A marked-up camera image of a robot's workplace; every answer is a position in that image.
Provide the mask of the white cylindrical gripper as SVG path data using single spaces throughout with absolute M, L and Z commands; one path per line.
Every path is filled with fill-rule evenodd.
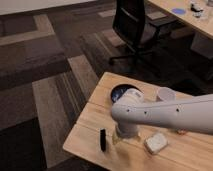
M 121 138 L 133 138 L 136 137 L 138 133 L 139 129 L 137 125 L 118 123 L 116 125 L 116 132 L 114 132 L 112 135 L 112 142 L 114 145 L 116 145 L 121 141 Z

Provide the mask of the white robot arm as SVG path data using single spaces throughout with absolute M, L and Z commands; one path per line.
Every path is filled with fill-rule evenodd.
M 111 117 L 116 122 L 114 144 L 137 137 L 139 125 L 213 135 L 213 94 L 145 102 L 140 90 L 130 88 L 115 93 Z

